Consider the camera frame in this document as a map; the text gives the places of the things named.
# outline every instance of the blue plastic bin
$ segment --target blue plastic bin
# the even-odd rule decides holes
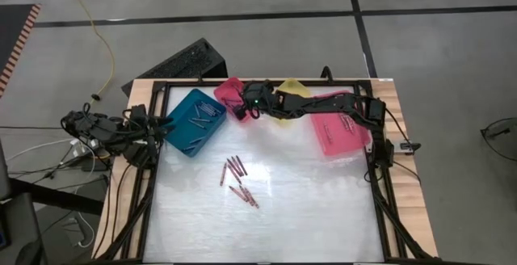
[[[197,124],[204,126],[206,129],[202,129],[188,121],[191,118],[197,118],[194,105],[197,104],[199,106],[201,102],[209,104],[219,111],[216,116],[209,116],[198,108],[200,111],[200,118],[212,121],[211,123],[196,122]],[[173,118],[172,124],[174,125],[174,130],[169,132],[166,140],[183,154],[188,157],[194,157],[201,148],[203,148],[204,144],[217,128],[219,128],[219,126],[225,121],[226,108],[203,93],[201,90],[193,89],[167,117]],[[201,137],[204,137],[204,139],[195,144],[190,144],[191,141]],[[190,149],[188,151],[184,150],[193,145],[195,145],[194,149]]]

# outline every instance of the yellow cable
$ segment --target yellow cable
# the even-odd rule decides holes
[[[111,57],[111,73],[110,73],[110,77],[104,83],[103,87],[99,91],[97,91],[97,95],[100,96],[100,94],[103,92],[103,90],[106,88],[106,86],[110,83],[111,79],[113,78],[113,75],[115,75],[115,56],[113,56],[113,52],[111,50],[110,45],[107,43],[107,41],[104,39],[104,37],[102,37],[102,35],[100,35],[99,32],[97,32],[97,28],[95,27],[94,20],[91,18],[90,12],[88,11],[88,9],[86,9],[86,6],[84,5],[84,3],[82,3],[82,0],[78,0],[78,2],[79,2],[79,4],[81,4],[82,9],[86,12],[86,15],[88,16],[88,19],[90,20],[91,28],[93,28],[95,35],[99,39],[101,39],[102,42],[104,42],[104,44],[106,45],[107,51],[109,51],[110,57]],[[95,102],[95,100],[92,99],[90,101],[90,105],[92,105],[94,102]]]

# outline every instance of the pink plastic bin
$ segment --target pink plastic bin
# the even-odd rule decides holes
[[[348,91],[337,91],[317,97],[335,95],[343,92]],[[351,126],[351,129],[347,128],[342,122],[341,116],[348,118],[348,122],[350,123],[348,127]],[[334,156],[362,149],[371,140],[366,128],[359,126],[349,116],[342,113],[312,114],[310,117],[313,121],[317,139],[326,156]]]
[[[234,118],[237,119],[235,114],[233,113],[233,107],[242,105],[242,99],[239,93],[242,92],[242,88],[244,84],[235,77],[228,78],[225,82],[221,83],[214,91],[213,94],[216,96],[216,99],[219,103],[226,107],[226,111]],[[250,119],[250,112],[246,111],[246,116],[244,119],[240,120],[242,123],[245,123]]]

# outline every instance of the wooden table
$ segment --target wooden table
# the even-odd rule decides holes
[[[254,80],[263,80],[265,78],[254,78]],[[271,80],[284,80],[285,78],[269,78]],[[168,82],[195,82],[197,79],[159,79],[156,81],[168,81]],[[209,81],[224,81],[225,79],[204,79],[206,82]],[[322,81],[324,78],[300,78],[299,80],[311,80],[311,81]],[[358,79],[358,78],[335,78],[334,80],[369,80],[372,85],[373,95],[376,98],[384,101],[386,107],[393,113],[397,122],[401,125],[402,130],[406,133],[406,125],[402,117],[401,106],[398,101],[397,91],[395,83],[392,79]],[[128,108],[138,104],[144,104],[149,110],[151,94],[155,79],[137,79],[134,81],[132,86],[131,95],[129,96]],[[162,109],[162,97],[163,93],[158,94],[158,100],[155,107],[155,115],[159,116],[159,112]],[[399,132],[394,120],[387,116],[385,120],[385,131],[386,137],[391,141],[403,141],[401,133]],[[416,166],[414,164],[413,156],[407,156],[402,154],[396,154],[394,161],[401,163],[402,165],[410,168],[416,172]],[[112,230],[115,226],[115,236],[118,235],[119,231],[124,227],[127,219],[129,206],[132,199],[132,192],[135,185],[135,178],[137,170],[130,168],[124,176],[124,179],[120,179],[124,169],[127,166],[127,162],[123,157],[116,158],[113,165],[113,177],[111,179],[111,192],[107,198],[110,198],[110,211],[109,219],[106,219],[107,215],[107,201],[104,202],[104,211],[101,216],[99,223],[98,233],[95,239],[95,249],[99,246],[104,228],[107,225],[107,233],[104,238],[103,244],[101,245],[98,255],[102,254],[111,244],[111,238],[113,236]],[[429,218],[427,216],[426,204],[423,199],[422,189],[418,183],[418,180],[409,172],[405,171],[401,167],[394,165],[390,170],[390,175],[393,183],[393,192],[397,203],[398,214],[401,222],[413,236],[413,238],[420,244],[420,246],[429,254],[437,256],[435,239],[431,231]],[[142,181],[141,197],[147,187],[147,178],[149,172],[146,171],[144,174],[144,181]],[[118,215],[115,219],[115,205],[117,186],[120,185],[120,197],[118,205]],[[397,242],[395,233],[391,223],[385,217],[386,228],[388,231],[389,247],[391,249],[391,255],[397,257]],[[132,232],[132,242],[129,250],[128,257],[135,258],[137,256],[137,244],[140,237],[141,230],[141,219],[137,223],[136,227]]]

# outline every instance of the concrete floor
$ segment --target concrete floor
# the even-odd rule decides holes
[[[359,0],[362,10],[501,6],[517,0]],[[75,0],[41,3],[38,21],[85,20]],[[282,11],[349,11],[351,0],[84,0],[95,19],[227,15]],[[517,167],[492,153],[479,129],[514,116],[517,13],[365,17],[381,78],[395,78],[441,257],[515,264]],[[335,77],[364,78],[352,17],[164,23],[99,27],[116,56],[116,76],[96,106],[118,115],[120,86],[200,37],[226,59],[230,76],[314,77],[328,65]],[[0,125],[58,126],[106,80],[110,61],[88,27],[33,30],[0,100]],[[6,155],[65,139],[61,131],[0,130]],[[55,165],[66,146],[27,154],[11,170]],[[69,172],[41,184],[78,182]],[[36,180],[38,176],[26,177]]]

